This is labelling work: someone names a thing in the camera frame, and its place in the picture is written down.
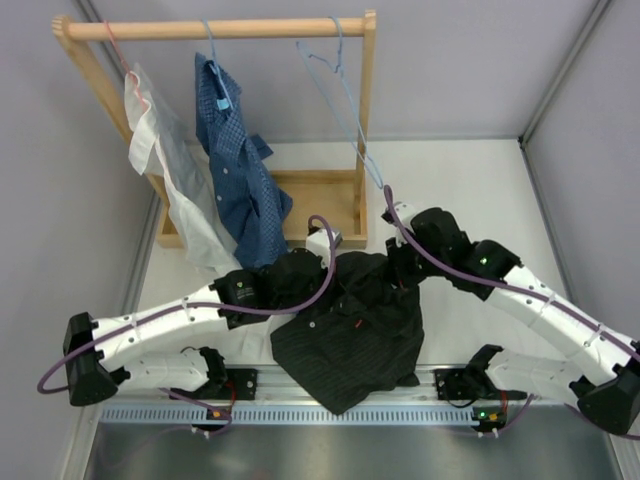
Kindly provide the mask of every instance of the gray wall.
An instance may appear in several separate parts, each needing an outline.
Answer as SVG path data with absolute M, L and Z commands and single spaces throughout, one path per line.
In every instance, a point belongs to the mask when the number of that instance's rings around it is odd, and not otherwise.
M 0 16 L 0 478 L 54 478 L 77 409 L 36 382 L 69 316 L 114 315 L 150 187 L 51 34 L 63 0 Z M 55 384 L 62 384 L 62 375 Z
M 576 300 L 640 338 L 640 2 L 618 0 L 530 142 Z
M 94 0 L 110 21 L 361 16 L 378 11 L 371 134 L 376 138 L 522 133 L 594 0 Z M 309 44 L 333 55 L 336 41 Z M 357 95 L 360 45 L 345 58 Z M 193 53 L 207 42 L 126 43 L 187 121 L 194 118 Z M 247 123 L 272 140 L 342 138 L 293 40 L 218 41 L 244 88 Z M 333 97 L 344 104 L 337 79 Z

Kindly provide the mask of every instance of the white floor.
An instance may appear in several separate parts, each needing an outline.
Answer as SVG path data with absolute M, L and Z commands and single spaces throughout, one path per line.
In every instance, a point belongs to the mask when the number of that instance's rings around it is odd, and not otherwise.
M 271 145 L 272 169 L 345 168 L 355 154 L 345 143 Z M 471 240 L 490 238 L 519 255 L 547 285 L 564 294 L 542 217 L 515 140 L 372 142 L 377 160 L 396 200 L 418 209 L 440 206 L 451 211 Z M 380 219 L 381 191 L 367 185 L 368 252 L 384 252 L 394 229 Z M 210 283 L 213 276 L 186 262 L 181 250 L 154 245 L 140 299 L 140 309 L 164 303 Z M 425 342 L 419 363 L 466 363 L 484 344 L 562 358 L 545 340 L 517 320 L 459 292 L 444 280 L 421 286 Z M 236 329 L 217 337 L 192 339 L 191 346 L 218 348 L 227 364 L 273 364 L 268 332 L 287 318 Z

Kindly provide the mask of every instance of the clothing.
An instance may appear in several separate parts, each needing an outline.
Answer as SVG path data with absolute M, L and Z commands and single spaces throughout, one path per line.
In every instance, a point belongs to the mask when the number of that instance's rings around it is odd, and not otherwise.
M 420 292 L 395 289 L 386 268 L 381 254 L 338 256 L 331 291 L 271 334 L 275 361 L 335 415 L 373 391 L 419 383 Z
M 150 173 L 164 178 L 169 217 L 184 244 L 187 259 L 197 266 L 213 268 L 220 275 L 238 269 L 240 265 L 232 254 L 235 241 L 220 223 L 213 191 L 185 143 L 187 127 L 138 64 L 126 76 L 124 103 L 133 131 L 129 161 L 140 175 Z
M 222 68 L 218 78 L 213 65 L 196 54 L 196 135 L 209 155 L 220 219 L 238 244 L 235 257 L 245 268 L 268 265 L 287 251 L 282 223 L 293 202 L 249 140 L 240 86 Z M 219 102 L 221 81 L 230 105 Z

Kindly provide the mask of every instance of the wooden clothes rack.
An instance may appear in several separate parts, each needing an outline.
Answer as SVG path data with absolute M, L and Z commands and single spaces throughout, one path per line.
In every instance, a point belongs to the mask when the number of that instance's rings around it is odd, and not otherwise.
M 358 151 L 364 157 L 369 127 L 369 107 L 373 74 L 373 51 L 376 37 L 376 13 L 367 10 L 362 18 L 341 18 L 345 37 L 362 37 L 359 119 L 363 135 L 358 134 Z M 282 20 L 210 21 L 216 39 L 235 38 L 311 38 L 337 37 L 338 29 L 330 18 Z M 207 39 L 202 22 L 110 23 L 116 40 L 201 40 Z M 77 23 L 69 16 L 53 19 L 53 33 L 100 101 L 116 129 L 129 145 L 132 132 L 120 91 L 91 51 L 88 42 L 108 41 L 102 23 Z M 276 170 L 271 172 L 280 188 L 293 198 L 293 209 L 284 222 L 290 245 L 301 245 L 307 236 L 307 218 L 323 215 L 342 232 L 346 248 L 364 248 L 367 243 L 367 200 L 364 168 L 356 157 L 349 170 Z M 169 199 L 162 177 L 147 175 L 164 209 L 156 239 L 164 247 L 181 247 L 182 242 L 168 216 Z

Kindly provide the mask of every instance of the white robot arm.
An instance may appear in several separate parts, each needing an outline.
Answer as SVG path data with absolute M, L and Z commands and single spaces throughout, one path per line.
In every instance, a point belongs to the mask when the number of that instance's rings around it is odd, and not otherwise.
M 334 243 L 340 242 L 340 232 L 334 230 L 332 236 Z M 196 335 L 223 334 L 270 317 L 215 308 L 215 304 L 274 310 L 309 299 L 327 275 L 327 231 L 313 228 L 305 247 L 282 255 L 268 267 L 230 272 L 159 307 L 112 318 L 93 319 L 88 313 L 72 317 L 63 345 L 65 355 L 96 339 L 104 340 L 66 363 L 71 405 L 98 403 L 119 391 L 206 388 L 210 394 L 220 390 L 227 372 L 216 350 L 164 353 L 166 346 L 180 340 L 187 345 Z
M 440 208 L 418 213 L 402 202 L 393 207 L 383 218 L 398 227 L 387 241 L 396 283 L 409 287 L 430 276 L 445 277 L 511 314 L 566 358 L 485 345 L 462 374 L 444 378 L 443 388 L 471 391 L 474 398 L 498 398 L 501 390 L 526 392 L 574 406 L 610 433 L 627 433 L 640 412 L 640 344 L 556 294 L 498 243 L 470 242 L 451 213 Z

